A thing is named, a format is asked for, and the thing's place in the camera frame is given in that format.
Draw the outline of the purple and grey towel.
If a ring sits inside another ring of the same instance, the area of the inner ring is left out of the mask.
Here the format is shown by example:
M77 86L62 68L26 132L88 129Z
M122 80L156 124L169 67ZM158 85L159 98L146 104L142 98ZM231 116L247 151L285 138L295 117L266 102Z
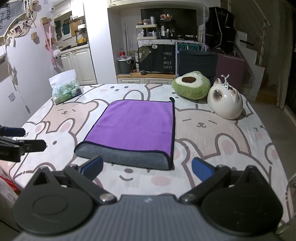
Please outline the purple and grey towel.
M124 99L107 106L82 142L78 157L162 171L174 169L175 100Z

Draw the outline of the floral tissue pack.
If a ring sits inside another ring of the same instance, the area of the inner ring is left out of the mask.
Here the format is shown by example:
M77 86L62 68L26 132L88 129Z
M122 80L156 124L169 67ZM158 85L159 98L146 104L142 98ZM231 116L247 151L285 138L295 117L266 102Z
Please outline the floral tissue pack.
M53 102L56 105L66 102L82 93L79 81L76 78L77 75L74 69L61 72L49 78Z

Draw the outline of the white ceramic cat figurine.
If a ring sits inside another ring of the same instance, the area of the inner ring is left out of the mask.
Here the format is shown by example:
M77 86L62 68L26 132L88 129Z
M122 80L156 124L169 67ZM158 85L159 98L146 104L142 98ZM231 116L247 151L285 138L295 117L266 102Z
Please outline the white ceramic cat figurine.
M240 92L227 81L229 76L229 74L221 75L224 82L220 78L215 80L208 92L207 103L218 116L227 120L235 120L242 113L243 100Z

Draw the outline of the white kitchen cabinet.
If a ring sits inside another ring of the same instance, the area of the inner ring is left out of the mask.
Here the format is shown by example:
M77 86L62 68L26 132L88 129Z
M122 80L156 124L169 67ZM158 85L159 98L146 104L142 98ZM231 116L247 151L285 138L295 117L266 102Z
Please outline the white kitchen cabinet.
M88 44L62 51L61 61L64 71L75 70L80 85L97 84Z

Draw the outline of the green avocado plush pillow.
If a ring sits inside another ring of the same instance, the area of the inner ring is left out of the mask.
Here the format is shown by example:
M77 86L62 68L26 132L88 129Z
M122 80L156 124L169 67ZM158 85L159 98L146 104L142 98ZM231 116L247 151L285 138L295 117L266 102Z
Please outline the green avocado plush pillow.
M171 86L181 97L200 100L207 96L211 83L201 72L193 71L175 78Z

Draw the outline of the maroon panel board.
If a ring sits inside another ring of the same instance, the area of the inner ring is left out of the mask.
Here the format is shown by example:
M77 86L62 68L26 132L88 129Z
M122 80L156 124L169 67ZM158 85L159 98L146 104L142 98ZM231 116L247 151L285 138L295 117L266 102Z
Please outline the maroon panel board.
M224 54L218 54L218 60L216 65L216 78L220 78L224 82L224 78L221 75L229 77L227 82L238 91L241 89L243 82L243 74L245 70L245 61L243 59L228 56Z

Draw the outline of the dark grey trash bin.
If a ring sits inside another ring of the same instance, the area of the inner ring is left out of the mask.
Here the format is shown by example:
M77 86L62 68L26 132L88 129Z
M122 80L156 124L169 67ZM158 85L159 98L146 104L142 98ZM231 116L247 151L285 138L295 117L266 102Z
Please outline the dark grey trash bin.
M133 71L134 59L128 56L125 52L120 52L117 58L119 74L130 74Z

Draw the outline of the white wooden drawer bench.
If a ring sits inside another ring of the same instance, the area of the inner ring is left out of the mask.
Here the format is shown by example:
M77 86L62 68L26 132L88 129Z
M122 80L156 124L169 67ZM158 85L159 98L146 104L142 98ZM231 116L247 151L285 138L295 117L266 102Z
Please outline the white wooden drawer bench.
M168 84L175 79L174 74L161 73L147 73L142 75L140 72L133 72L127 75L117 75L117 82L121 84L135 83L135 84Z

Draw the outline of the dark blue chair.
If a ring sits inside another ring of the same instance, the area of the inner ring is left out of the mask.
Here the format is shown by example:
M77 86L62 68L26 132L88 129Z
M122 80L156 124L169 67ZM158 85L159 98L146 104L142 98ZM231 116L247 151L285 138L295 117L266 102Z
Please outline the dark blue chair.
M214 78L217 61L215 52L182 50L179 52L178 75L199 71L208 79Z

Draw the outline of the black have a nice day cloth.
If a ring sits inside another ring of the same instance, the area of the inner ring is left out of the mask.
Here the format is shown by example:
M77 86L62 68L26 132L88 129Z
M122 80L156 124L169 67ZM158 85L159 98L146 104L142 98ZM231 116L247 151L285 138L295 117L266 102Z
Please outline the black have a nice day cloth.
M175 74L175 44L152 44L138 48L139 71L149 73Z

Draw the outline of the teal lettered poster sign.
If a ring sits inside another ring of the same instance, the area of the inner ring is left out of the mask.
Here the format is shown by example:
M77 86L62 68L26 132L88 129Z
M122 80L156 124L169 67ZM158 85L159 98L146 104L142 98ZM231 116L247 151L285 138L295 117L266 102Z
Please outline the teal lettered poster sign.
M177 50L189 50L189 51L200 51L201 45L196 43L184 43L184 42L177 42Z

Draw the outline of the black hanging jacket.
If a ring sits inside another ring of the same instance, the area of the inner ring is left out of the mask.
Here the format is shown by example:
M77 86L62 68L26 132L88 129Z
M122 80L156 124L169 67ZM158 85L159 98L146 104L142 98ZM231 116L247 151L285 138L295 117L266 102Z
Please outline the black hanging jacket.
M233 55L236 33L232 13L224 8L209 8L209 18L205 23L205 44L210 51Z

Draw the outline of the white tiered storage shelf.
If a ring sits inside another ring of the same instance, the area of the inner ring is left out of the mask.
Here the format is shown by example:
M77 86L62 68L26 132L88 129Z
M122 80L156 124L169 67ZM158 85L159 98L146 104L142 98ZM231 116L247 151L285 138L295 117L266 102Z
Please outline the white tiered storage shelf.
M156 40L159 37L157 24L136 25L137 40Z

